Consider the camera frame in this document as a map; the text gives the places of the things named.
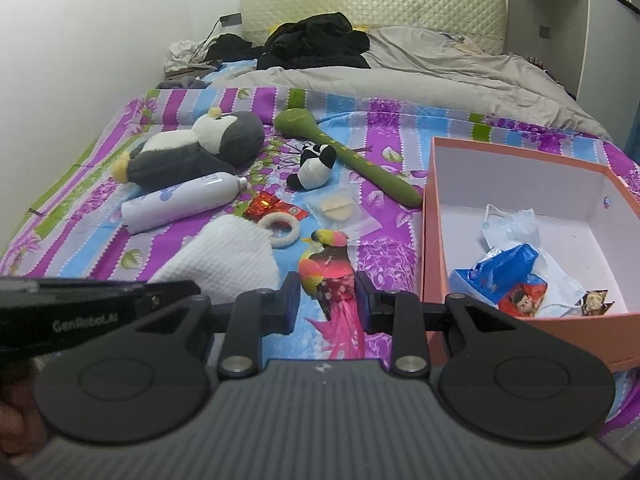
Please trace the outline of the person's left hand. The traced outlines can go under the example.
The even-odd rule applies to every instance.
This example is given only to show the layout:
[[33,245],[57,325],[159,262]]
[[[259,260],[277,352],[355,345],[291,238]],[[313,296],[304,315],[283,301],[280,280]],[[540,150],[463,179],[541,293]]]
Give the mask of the person's left hand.
[[38,368],[31,359],[1,363],[1,455],[19,460],[48,440],[34,398]]

